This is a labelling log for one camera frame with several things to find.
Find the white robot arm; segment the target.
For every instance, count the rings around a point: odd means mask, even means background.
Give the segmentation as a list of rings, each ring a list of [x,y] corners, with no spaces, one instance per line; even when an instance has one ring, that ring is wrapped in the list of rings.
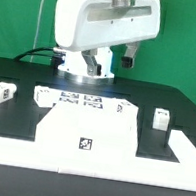
[[[160,0],[57,0],[55,40],[65,62],[60,75],[75,82],[114,81],[111,47],[125,45],[121,65],[134,66],[140,42],[159,33]]]

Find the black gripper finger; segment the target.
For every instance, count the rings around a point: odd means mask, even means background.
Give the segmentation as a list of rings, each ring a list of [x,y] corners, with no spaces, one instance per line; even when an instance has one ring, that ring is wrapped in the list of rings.
[[[82,57],[87,63],[87,74],[89,76],[99,76],[101,74],[101,64],[98,64],[95,59],[96,53],[91,50],[82,52]]]
[[[121,64],[123,68],[128,69],[134,66],[135,57],[138,51],[139,43],[132,42],[126,44],[126,52],[122,56]]]

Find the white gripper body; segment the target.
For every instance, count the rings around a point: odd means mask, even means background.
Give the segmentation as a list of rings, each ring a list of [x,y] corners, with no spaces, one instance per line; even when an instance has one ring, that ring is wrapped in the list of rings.
[[[152,39],[159,33],[160,0],[57,0],[55,40],[69,51]]]

